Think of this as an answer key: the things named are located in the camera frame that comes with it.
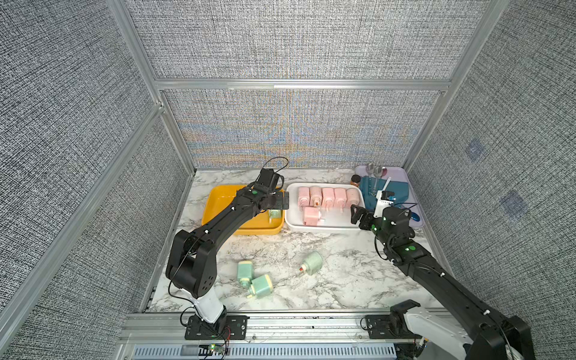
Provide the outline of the pink sharpener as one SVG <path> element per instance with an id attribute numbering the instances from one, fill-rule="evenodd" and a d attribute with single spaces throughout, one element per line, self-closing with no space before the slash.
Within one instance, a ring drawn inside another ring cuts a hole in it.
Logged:
<path id="1" fill-rule="evenodd" d="M 342 187 L 337 187 L 334 189 L 334 207 L 338 209 L 341 213 L 347 205 L 347 190 Z"/>
<path id="2" fill-rule="evenodd" d="M 322 208 L 331 211 L 335 205 L 335 189 L 333 187 L 322 188 Z"/>
<path id="3" fill-rule="evenodd" d="M 323 190 L 321 187 L 312 186 L 309 188 L 310 206 L 319 208 L 323 203 Z"/>
<path id="4" fill-rule="evenodd" d="M 304 208 L 309 207 L 311 201 L 311 194 L 309 187 L 299 187 L 298 188 L 298 207 L 300 211 Z"/>
<path id="5" fill-rule="evenodd" d="M 346 189 L 345 209 L 351 210 L 352 206 L 358 206 L 361 200 L 361 192 L 357 187 Z"/>
<path id="6" fill-rule="evenodd" d="M 323 225 L 325 218 L 321 208 L 307 206 L 303 208 L 303 224 L 306 227 L 317 227 Z"/>

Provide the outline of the pink sharpener front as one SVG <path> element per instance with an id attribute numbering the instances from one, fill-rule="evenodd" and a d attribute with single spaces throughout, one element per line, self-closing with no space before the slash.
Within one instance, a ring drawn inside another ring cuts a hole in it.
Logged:
<path id="1" fill-rule="evenodd" d="M 303 208 L 303 224 L 306 227 L 317 227 L 323 225 L 325 218 L 321 208 L 307 206 Z"/>

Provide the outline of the yellow storage box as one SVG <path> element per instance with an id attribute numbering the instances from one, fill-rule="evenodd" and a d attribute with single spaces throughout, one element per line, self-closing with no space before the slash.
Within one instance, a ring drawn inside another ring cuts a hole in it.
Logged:
<path id="1" fill-rule="evenodd" d="M 202 225 L 208 223 L 221 211 L 223 211 L 233 200 L 236 192 L 242 188 L 240 184 L 219 185 L 214 187 L 208 195 L 202 215 Z M 284 225 L 284 213 L 277 218 L 270 218 L 268 212 L 258 214 L 255 218 L 243 224 L 235 236 L 264 236 L 278 234 Z"/>

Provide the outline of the green sharpener front yellow cap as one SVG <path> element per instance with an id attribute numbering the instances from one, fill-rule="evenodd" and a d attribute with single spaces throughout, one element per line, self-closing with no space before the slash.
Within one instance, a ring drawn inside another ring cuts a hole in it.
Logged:
<path id="1" fill-rule="evenodd" d="M 252 280 L 247 297 L 261 299 L 273 293 L 274 286 L 268 274 L 263 274 Z"/>

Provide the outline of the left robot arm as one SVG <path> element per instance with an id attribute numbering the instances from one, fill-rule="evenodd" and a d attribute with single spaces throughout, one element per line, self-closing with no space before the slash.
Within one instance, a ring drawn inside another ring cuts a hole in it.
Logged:
<path id="1" fill-rule="evenodd" d="M 177 232 L 169 252 L 165 276 L 193 304 L 200 321 L 221 331 L 227 309 L 213 286 L 218 275 L 217 255 L 242 225 L 268 210 L 285 211 L 290 195 L 283 190 L 265 192 L 249 185 L 237 190 L 231 203 L 213 219 L 191 232 Z"/>

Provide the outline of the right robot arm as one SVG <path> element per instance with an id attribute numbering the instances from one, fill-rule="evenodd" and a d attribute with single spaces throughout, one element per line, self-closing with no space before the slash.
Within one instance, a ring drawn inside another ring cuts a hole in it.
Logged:
<path id="1" fill-rule="evenodd" d="M 518 316 L 490 307 L 452 277 L 430 251 L 417 243 L 411 211 L 386 207 L 381 215 L 351 205 L 351 222 L 374 235 L 379 257 L 423 286 L 457 320 L 437 319 L 416 301 L 390 309 L 391 332 L 427 338 L 456 359 L 534 359 L 530 327 Z"/>

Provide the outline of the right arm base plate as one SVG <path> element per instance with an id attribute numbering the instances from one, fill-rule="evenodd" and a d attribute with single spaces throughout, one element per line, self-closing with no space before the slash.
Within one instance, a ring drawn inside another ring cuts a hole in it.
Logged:
<path id="1" fill-rule="evenodd" d="M 360 323 L 371 340 L 396 339 L 397 337 L 390 328 L 391 323 L 388 314 L 366 315 Z"/>

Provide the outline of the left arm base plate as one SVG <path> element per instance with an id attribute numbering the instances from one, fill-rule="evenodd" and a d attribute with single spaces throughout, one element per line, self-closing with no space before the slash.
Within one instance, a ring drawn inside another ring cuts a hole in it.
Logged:
<path id="1" fill-rule="evenodd" d="M 244 340 L 248 330 L 248 316 L 225 316 L 216 324 L 201 320 L 197 315 L 187 319 L 184 339 L 196 340 Z"/>

